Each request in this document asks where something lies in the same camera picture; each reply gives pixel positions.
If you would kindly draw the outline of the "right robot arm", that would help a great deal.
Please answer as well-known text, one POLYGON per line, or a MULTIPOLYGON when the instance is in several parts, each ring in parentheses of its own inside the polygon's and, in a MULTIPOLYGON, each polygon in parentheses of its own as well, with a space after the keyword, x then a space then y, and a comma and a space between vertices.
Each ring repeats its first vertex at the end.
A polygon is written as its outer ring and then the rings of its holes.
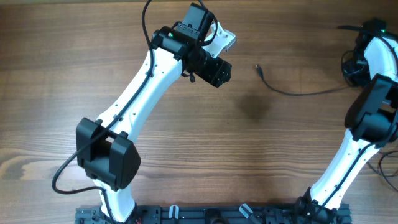
POLYGON ((363 166, 386 144, 397 140, 397 35, 374 18, 359 27, 351 58, 341 58, 346 83, 361 93, 345 116, 343 142, 325 173, 300 197, 294 223, 347 223, 342 198, 363 166))

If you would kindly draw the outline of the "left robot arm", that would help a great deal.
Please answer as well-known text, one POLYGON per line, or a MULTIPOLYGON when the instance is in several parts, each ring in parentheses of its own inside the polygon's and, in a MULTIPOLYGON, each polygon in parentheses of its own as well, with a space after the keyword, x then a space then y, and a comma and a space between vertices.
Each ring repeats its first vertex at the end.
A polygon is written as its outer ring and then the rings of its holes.
POLYGON ((231 64, 219 54, 235 40, 202 2, 148 38, 147 57, 121 96, 96 120, 84 118, 76 127, 77 163, 101 195, 99 207, 77 210, 77 223, 140 222, 131 181, 141 164, 135 143, 147 117, 180 77, 213 87, 228 82, 231 64))

